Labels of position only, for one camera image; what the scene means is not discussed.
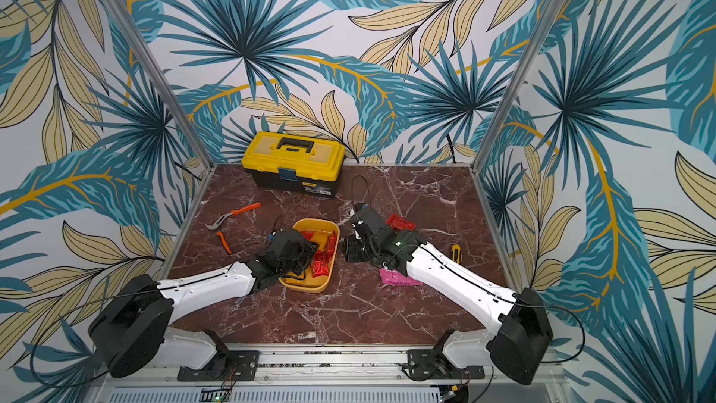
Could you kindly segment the pink tea bag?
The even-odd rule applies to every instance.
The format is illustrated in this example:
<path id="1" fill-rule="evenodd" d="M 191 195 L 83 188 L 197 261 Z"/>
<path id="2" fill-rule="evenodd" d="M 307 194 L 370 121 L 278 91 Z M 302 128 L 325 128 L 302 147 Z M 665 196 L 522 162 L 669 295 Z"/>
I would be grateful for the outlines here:
<path id="1" fill-rule="evenodd" d="M 380 278 L 384 285 L 394 285 L 395 287 L 417 287 L 423 284 L 418 280 L 404 276 L 400 272 L 387 269 L 380 269 Z"/>

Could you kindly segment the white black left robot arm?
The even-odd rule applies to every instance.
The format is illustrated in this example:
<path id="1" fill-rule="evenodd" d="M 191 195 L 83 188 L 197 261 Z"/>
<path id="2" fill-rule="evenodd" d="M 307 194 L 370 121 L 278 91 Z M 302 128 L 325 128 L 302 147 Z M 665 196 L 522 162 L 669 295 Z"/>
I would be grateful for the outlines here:
<path id="1" fill-rule="evenodd" d="M 132 279 L 89 326 L 108 373 L 125 378 L 146 367 L 179 369 L 181 381 L 223 381 L 240 360 L 211 330 L 187 331 L 173 323 L 224 300 L 257 294 L 289 274 L 305 272 L 318 244 L 295 229 L 279 229 L 258 254 L 203 274 L 155 281 Z"/>

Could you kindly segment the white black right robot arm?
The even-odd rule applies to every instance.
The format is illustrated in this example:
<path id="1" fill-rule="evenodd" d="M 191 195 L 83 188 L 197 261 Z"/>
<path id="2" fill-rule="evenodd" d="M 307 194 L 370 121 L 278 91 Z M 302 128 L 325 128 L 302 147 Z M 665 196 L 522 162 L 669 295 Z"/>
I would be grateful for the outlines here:
<path id="1" fill-rule="evenodd" d="M 516 292 L 471 272 L 416 231 L 395 231 L 371 206 L 354 209 L 350 224 L 359 250 L 378 268 L 397 271 L 449 298 L 483 330 L 453 330 L 434 355 L 461 371 L 492 366 L 517 384 L 533 382 L 553 339 L 546 308 L 529 288 Z"/>

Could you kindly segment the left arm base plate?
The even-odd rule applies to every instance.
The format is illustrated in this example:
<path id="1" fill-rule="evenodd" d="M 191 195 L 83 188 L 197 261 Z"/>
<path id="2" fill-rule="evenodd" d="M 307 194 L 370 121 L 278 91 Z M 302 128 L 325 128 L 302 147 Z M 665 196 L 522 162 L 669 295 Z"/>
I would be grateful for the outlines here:
<path id="1" fill-rule="evenodd" d="M 202 369 L 179 369 L 179 382 L 253 382 L 260 352 L 227 351 L 217 353 Z"/>

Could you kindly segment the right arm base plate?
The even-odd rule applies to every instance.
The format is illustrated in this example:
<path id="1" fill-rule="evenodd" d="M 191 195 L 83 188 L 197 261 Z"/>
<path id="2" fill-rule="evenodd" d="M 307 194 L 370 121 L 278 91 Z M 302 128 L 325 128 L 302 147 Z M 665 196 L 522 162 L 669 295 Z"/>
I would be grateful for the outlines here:
<path id="1" fill-rule="evenodd" d="M 414 382 L 449 380 L 466 384 L 473 379 L 480 380 L 486 376 L 483 367 L 458 369 L 443 354 L 432 349 L 408 350 L 406 363 L 401 366 L 401 371 Z"/>

